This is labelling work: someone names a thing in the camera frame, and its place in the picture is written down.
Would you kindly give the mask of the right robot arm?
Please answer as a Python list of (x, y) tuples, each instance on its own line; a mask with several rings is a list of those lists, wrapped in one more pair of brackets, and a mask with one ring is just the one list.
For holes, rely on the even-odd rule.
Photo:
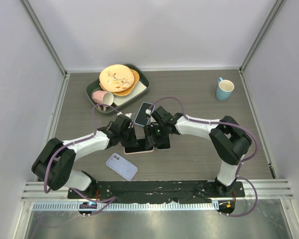
[(212, 188), (206, 189), (204, 194), (225, 197), (233, 191), (239, 163), (248, 152), (252, 140), (232, 117), (206, 121), (182, 113), (172, 115), (163, 107), (154, 111), (146, 109), (144, 116), (153, 120), (144, 127), (147, 147), (166, 144), (171, 134), (192, 135), (210, 140), (221, 159), (221, 166)]

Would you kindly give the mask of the white-edged phone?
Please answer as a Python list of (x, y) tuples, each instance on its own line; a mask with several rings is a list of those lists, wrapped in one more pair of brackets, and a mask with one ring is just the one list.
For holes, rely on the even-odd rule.
[(170, 140), (169, 138), (164, 141), (163, 144), (157, 146), (158, 150), (167, 150), (170, 149)]

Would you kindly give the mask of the lavender phone case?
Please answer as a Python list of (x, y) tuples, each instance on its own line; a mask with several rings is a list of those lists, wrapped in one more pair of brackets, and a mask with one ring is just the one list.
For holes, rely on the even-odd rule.
[(138, 168), (135, 165), (117, 153), (113, 153), (109, 157), (106, 161), (106, 165), (127, 181), (131, 181), (138, 171)]

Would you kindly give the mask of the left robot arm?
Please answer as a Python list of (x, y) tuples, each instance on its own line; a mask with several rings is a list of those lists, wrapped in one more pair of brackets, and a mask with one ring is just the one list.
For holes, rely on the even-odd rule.
[(73, 140), (50, 139), (31, 170), (43, 181), (44, 192), (62, 187), (77, 190), (86, 199), (96, 193), (96, 180), (85, 171), (73, 169), (74, 162), (96, 151), (116, 146), (137, 146), (131, 114), (119, 114), (114, 122), (95, 132)]

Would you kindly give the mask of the teal-edged phone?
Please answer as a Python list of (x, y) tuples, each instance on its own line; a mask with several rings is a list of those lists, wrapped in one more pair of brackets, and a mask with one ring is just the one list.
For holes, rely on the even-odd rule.
[(146, 140), (144, 138), (138, 139), (139, 145), (135, 146), (135, 147), (125, 147), (124, 153), (125, 154), (135, 154), (135, 153), (152, 152), (154, 150), (154, 147), (146, 149), (145, 142), (146, 142)]

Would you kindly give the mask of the pink phone case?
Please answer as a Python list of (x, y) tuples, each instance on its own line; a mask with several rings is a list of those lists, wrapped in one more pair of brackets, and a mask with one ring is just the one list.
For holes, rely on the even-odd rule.
[(154, 147), (145, 149), (144, 147), (124, 147), (124, 154), (139, 154), (153, 152)]

